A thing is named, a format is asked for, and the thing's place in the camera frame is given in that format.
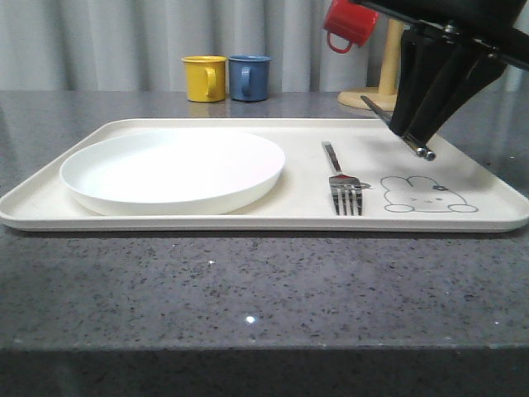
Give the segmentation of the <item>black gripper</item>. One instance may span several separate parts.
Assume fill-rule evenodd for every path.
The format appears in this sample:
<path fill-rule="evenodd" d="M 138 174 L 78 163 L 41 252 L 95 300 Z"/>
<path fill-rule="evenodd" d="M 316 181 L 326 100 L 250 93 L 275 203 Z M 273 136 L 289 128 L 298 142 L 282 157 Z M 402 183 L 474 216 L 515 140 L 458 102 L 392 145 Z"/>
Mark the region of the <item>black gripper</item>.
<path fill-rule="evenodd" d="M 514 27 L 524 1 L 373 0 L 359 5 L 408 25 L 453 26 L 463 36 L 499 50 L 500 58 L 528 68 L 528 35 Z M 390 122 L 397 136 L 422 144 L 469 99 L 497 80 L 506 65 L 491 54 L 468 47 L 437 48 L 419 31 L 401 39 L 398 97 Z"/>

